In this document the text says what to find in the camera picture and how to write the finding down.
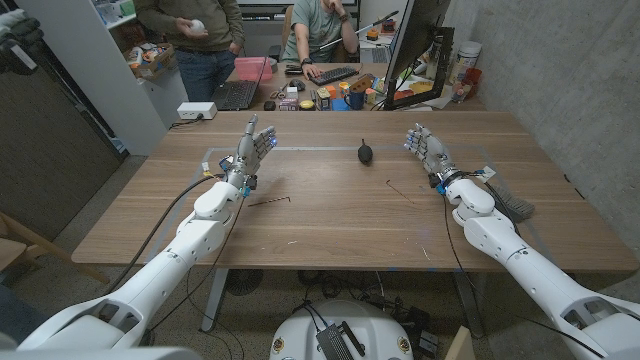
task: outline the computer monitor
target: computer monitor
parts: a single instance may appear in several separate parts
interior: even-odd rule
[[[391,47],[391,61],[385,78],[385,89],[387,89],[385,110],[395,110],[440,97],[453,44],[453,28],[441,27],[449,2],[450,0],[409,0],[407,2],[404,17]],[[432,90],[394,100],[398,76],[411,67],[439,37],[442,38],[442,45]]]

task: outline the power strip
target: power strip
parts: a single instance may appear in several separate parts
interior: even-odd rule
[[[182,120],[195,120],[200,114],[203,119],[213,119],[217,112],[213,102],[184,102],[178,108],[178,116]]]

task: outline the wooden table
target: wooden table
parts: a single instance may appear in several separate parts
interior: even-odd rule
[[[322,70],[331,70],[331,69],[335,69],[338,67],[344,67],[344,66],[351,66],[355,69],[360,69],[360,66],[362,66],[362,70],[360,71],[360,74],[373,74],[377,77],[384,77],[387,74],[387,67],[388,64],[371,64],[371,63],[367,63],[367,64],[316,64],[320,69]],[[285,75],[284,71],[286,70],[287,64],[285,63],[280,63],[278,64],[278,71],[273,74],[273,77],[269,80],[261,80],[260,81],[260,85],[258,86],[258,90],[256,91],[256,94],[253,97],[253,101],[251,102],[251,106],[249,108],[249,110],[252,111],[262,111],[264,109],[264,103],[266,101],[269,100],[273,100],[269,98],[269,95],[271,95],[271,93],[275,90],[278,90],[280,87],[282,87],[282,85],[284,85],[286,82],[289,82],[293,79],[300,79],[302,80],[305,85],[306,88],[304,91],[299,92],[298,93],[298,97],[300,99],[300,101],[302,100],[311,100],[311,92],[309,90],[317,90],[320,86],[317,86],[316,84],[312,83],[311,81],[305,80],[303,75],[296,75],[296,76],[291,76],[291,75]],[[350,83],[353,83],[360,75],[355,75],[352,78],[349,79],[345,79],[343,81],[347,81]],[[238,73],[234,70],[231,75],[229,76],[229,81],[233,81],[233,80],[239,80],[238,78]],[[336,87],[336,89],[338,89],[338,83],[332,83],[332,84],[327,84],[327,85],[333,85]],[[372,105],[370,104],[364,104],[364,109],[363,110],[369,110],[371,109]],[[456,104],[454,102],[449,102],[449,104],[447,104],[447,106],[445,107],[446,110],[453,110],[453,111],[484,111],[484,105],[480,102],[480,100],[478,99],[478,97],[474,97],[472,99],[466,100],[461,104]]]
[[[258,189],[245,201],[218,261],[220,267],[457,268],[443,223],[442,198],[428,188],[421,164],[400,147],[406,130],[420,122],[449,146],[459,168],[475,170],[490,164],[500,175],[492,183],[535,204],[533,218],[520,225],[523,237],[562,269],[629,272],[638,268],[631,251],[510,114],[258,115],[259,128],[275,125],[279,144],[262,163]],[[219,149],[210,153],[212,166],[232,153],[248,119],[247,112],[218,113],[213,121],[169,132],[78,246],[73,259],[101,265],[127,263],[171,200],[201,176],[199,165],[208,150]],[[374,148],[370,167],[361,165],[356,156],[362,138]],[[410,201],[389,187],[387,180]],[[200,186],[187,197],[179,214],[167,222],[162,245],[149,246],[147,254],[171,240],[179,220],[209,186]],[[246,207],[283,196],[291,202]],[[501,270],[467,244],[462,229],[450,223],[466,269]],[[211,264],[213,258],[203,258],[199,264]]]

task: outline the green shirt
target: green shirt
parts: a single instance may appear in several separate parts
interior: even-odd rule
[[[176,47],[222,51],[233,41],[244,44],[242,13],[236,0],[134,0],[138,20],[151,30],[165,33]],[[176,28],[176,18],[198,19],[209,32],[204,39],[189,39]]]
[[[291,16],[291,33],[284,49],[282,61],[300,62],[296,44],[296,34],[293,31],[296,24],[304,24],[309,28],[309,54],[315,62],[330,62],[331,54],[337,46],[328,46],[317,51],[320,46],[328,44],[341,37],[342,22],[336,12],[327,14],[320,4],[322,0],[298,0],[293,6]]]

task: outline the whiteboard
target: whiteboard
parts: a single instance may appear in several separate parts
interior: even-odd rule
[[[238,0],[240,5],[293,5],[296,0]],[[342,0],[343,5],[355,5],[356,0]]]

